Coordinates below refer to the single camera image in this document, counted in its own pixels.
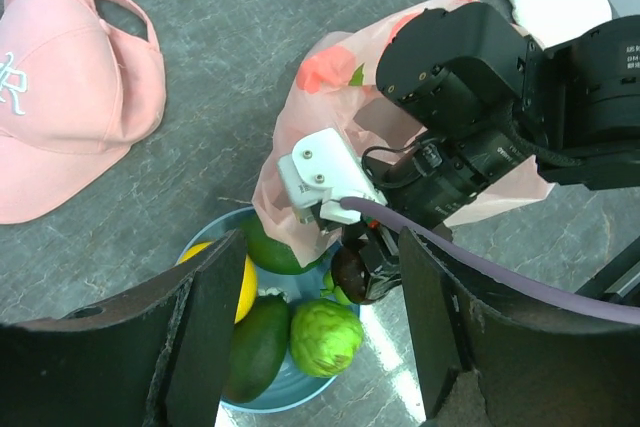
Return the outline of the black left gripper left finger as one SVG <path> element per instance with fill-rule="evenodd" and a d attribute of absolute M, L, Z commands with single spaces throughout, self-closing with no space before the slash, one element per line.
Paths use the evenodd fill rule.
<path fill-rule="evenodd" d="M 246 242 L 60 319 L 1 328 L 5 426 L 212 426 L 228 372 Z"/>

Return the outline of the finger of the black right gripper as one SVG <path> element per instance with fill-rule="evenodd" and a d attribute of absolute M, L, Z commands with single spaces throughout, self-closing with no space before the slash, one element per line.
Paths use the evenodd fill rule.
<path fill-rule="evenodd" d="M 386 247 L 367 244 L 360 251 L 366 270 L 365 299 L 376 302 L 401 285 L 400 262 L 397 252 Z"/>

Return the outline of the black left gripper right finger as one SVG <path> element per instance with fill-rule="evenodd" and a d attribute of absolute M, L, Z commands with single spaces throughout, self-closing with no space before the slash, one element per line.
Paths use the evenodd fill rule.
<path fill-rule="evenodd" d="M 400 235 L 422 404 L 440 426 L 635 426 L 639 311 Z"/>

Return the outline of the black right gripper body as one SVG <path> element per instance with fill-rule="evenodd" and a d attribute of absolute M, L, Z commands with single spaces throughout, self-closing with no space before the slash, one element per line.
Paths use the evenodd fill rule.
<path fill-rule="evenodd" d="M 439 223 L 423 226 L 413 220 L 394 221 L 385 225 L 377 220 L 360 220 L 342 228 L 342 267 L 398 267 L 399 234 L 403 229 L 411 229 L 425 236 L 426 232 L 451 242 L 452 231 Z"/>

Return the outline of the fake dark purple mangosteen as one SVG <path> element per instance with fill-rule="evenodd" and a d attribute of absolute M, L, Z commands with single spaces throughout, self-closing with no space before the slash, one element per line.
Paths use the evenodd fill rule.
<path fill-rule="evenodd" d="M 367 297 L 370 274 L 367 272 L 359 252 L 365 246 L 361 239 L 345 242 L 331 259 L 330 270 L 323 277 L 322 296 L 333 295 L 343 305 L 368 305 Z"/>

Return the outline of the fake green custard apple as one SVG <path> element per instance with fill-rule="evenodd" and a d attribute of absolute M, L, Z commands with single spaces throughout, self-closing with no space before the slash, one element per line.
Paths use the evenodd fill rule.
<path fill-rule="evenodd" d="M 364 340 L 359 317 L 327 299 L 300 304 L 290 329 L 290 352 L 296 367 L 316 378 L 342 374 Z"/>

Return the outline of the fake dark green avocado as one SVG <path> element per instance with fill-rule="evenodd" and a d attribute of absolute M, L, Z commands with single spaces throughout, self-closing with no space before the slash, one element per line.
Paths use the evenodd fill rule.
<path fill-rule="evenodd" d="M 223 396 L 236 404 L 259 397 L 273 383 L 288 349 L 291 313 L 282 295 L 256 299 L 231 339 Z"/>

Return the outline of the pink plastic bag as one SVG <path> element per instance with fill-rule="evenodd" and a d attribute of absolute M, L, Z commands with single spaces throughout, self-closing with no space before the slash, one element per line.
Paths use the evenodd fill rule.
<path fill-rule="evenodd" d="M 277 117 L 272 150 L 252 197 L 266 234 L 290 248 L 299 268 L 319 259 L 337 236 L 299 223 L 278 174 L 278 160 L 300 139 L 325 128 L 339 132 L 356 153 L 373 145 L 399 148 L 421 133 L 417 121 L 377 91 L 379 58 L 392 37 L 424 9 L 451 11 L 473 1 L 424 1 L 354 33 L 331 32 L 306 54 Z"/>

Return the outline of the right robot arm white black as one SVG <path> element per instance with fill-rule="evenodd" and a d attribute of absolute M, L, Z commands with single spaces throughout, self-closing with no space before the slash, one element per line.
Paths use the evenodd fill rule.
<path fill-rule="evenodd" d="M 392 211 L 425 228 L 528 159 L 549 183 L 639 183 L 637 16 L 546 48 L 486 3 L 427 9 L 391 36 L 376 86 L 423 132 L 396 163 L 366 150 L 360 168 Z"/>

